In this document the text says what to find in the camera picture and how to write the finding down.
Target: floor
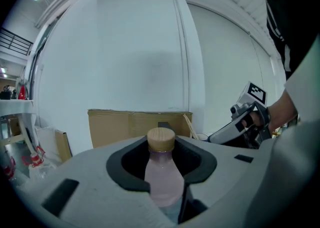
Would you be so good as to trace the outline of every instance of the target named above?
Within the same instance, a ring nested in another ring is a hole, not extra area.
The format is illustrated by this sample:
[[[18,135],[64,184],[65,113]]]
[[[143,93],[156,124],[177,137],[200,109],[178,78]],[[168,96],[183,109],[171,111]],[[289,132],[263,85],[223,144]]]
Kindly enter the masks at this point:
[[[7,138],[7,125],[2,124],[1,130],[4,138]],[[27,144],[23,141],[2,146],[0,149],[0,165],[2,168],[4,168],[10,163],[10,158],[13,157],[15,160],[15,168],[29,177],[29,168],[28,166],[24,165],[21,157],[30,156],[30,154],[31,153]]]

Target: railing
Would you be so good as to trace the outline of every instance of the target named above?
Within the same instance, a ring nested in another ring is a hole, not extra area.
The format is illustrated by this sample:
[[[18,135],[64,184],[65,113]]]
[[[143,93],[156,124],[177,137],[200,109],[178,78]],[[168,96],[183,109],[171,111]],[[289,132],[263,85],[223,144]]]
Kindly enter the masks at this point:
[[[11,31],[1,27],[0,30],[0,46],[9,50],[16,51],[23,55],[28,55],[29,49],[33,43],[25,38],[22,38]]]

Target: black shirt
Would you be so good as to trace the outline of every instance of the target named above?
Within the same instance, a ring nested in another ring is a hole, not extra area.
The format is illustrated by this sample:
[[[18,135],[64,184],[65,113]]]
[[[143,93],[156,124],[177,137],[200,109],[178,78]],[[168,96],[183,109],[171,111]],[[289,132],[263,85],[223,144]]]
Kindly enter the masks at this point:
[[[281,55],[286,79],[319,33],[319,3],[320,0],[266,0],[267,28]]]

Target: bottle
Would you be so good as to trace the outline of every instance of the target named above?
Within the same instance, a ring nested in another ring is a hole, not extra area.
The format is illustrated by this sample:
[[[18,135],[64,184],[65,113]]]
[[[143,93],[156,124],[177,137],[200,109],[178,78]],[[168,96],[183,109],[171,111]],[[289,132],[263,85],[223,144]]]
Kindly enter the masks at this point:
[[[26,156],[22,156],[22,161],[26,166],[29,166],[29,177],[31,181],[36,182],[46,177],[49,172],[56,169],[57,167],[49,160],[44,158],[45,151],[37,146],[36,152],[30,155],[32,163],[26,161]]]
[[[185,181],[172,159],[175,137],[171,129],[164,127],[148,132],[150,157],[144,180],[150,184],[150,197],[155,205],[169,219],[178,223]]]
[[[10,165],[4,167],[3,172],[13,187],[22,188],[29,178],[16,169],[16,162],[13,157],[11,157],[10,162]]]

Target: person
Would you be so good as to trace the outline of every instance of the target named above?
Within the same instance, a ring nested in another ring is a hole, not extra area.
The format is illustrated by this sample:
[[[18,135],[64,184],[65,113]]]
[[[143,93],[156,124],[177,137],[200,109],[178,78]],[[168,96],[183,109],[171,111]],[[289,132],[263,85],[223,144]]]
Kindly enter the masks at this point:
[[[266,0],[267,28],[279,52],[288,80],[302,62],[319,33],[319,0]],[[293,101],[284,90],[282,96],[268,108],[269,131],[288,123],[298,114]],[[260,116],[250,113],[256,126]]]

